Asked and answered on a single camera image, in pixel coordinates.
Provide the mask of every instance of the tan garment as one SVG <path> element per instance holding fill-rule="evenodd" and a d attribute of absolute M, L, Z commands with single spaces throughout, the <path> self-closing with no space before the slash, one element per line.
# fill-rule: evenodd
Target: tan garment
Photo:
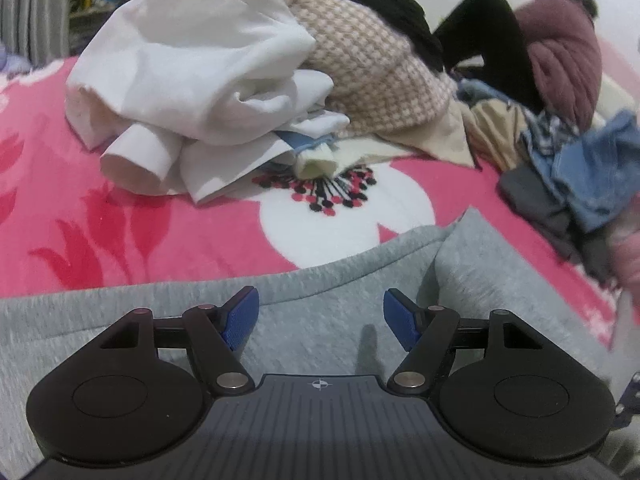
<path fill-rule="evenodd" d="M 347 115 L 343 135 L 384 134 L 424 124 L 449 104 L 456 87 L 435 75 L 415 54 L 407 37 L 369 7 L 350 0 L 284 0 L 300 25 L 316 38 L 302 68 L 334 81 L 328 110 Z"/>
<path fill-rule="evenodd" d="M 480 101 L 471 109 L 458 103 L 471 147 L 482 158 L 492 161 L 501 171 L 512 170 L 526 159 L 519 147 L 527 121 L 522 108 L 500 99 Z"/>
<path fill-rule="evenodd" d="M 439 160 L 469 168 L 474 166 L 474 158 L 466 142 L 462 112 L 459 103 L 453 99 L 443 113 L 426 124 L 378 135 L 391 142 L 417 148 Z"/>

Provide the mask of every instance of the beige knitted sweater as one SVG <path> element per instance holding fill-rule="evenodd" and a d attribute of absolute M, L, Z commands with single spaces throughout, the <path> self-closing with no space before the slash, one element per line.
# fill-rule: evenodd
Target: beige knitted sweater
<path fill-rule="evenodd" d="M 455 83 L 434 75 L 404 35 L 369 7 L 350 0 L 284 0 L 316 38 L 302 68 L 334 80 L 326 108 L 350 118 L 350 137 L 390 134 L 433 120 L 449 105 Z"/>

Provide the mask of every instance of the black pants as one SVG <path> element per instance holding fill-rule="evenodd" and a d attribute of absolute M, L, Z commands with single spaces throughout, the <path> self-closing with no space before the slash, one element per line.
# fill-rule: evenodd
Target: black pants
<path fill-rule="evenodd" d="M 474 76 L 535 113 L 542 111 L 527 47 L 507 0 L 463 0 L 434 35 L 444 51 L 444 66 L 482 56 Z"/>

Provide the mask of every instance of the mauve puffer jacket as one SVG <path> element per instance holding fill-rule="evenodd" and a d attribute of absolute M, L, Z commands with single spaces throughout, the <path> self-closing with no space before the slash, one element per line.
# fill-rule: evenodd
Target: mauve puffer jacket
<path fill-rule="evenodd" d="M 602 80 L 591 18 L 573 0 L 533 0 L 515 11 L 546 106 L 586 131 Z"/>

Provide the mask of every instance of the pink blanket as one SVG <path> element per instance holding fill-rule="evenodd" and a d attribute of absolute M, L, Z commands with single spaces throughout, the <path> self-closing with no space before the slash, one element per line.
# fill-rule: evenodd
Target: pink blanket
<path fill-rule="evenodd" d="M 376 164 L 344 179 L 319 212 L 297 183 L 248 182 L 202 207 L 183 197 L 114 189 L 98 153 L 63 111 L 74 60 L 0 80 L 0 297 L 171 280 L 286 272 L 366 251 L 420 225 L 446 225 L 469 206 L 558 291 L 603 343 L 614 308 L 496 192 L 488 164 L 470 170 L 423 158 Z"/>

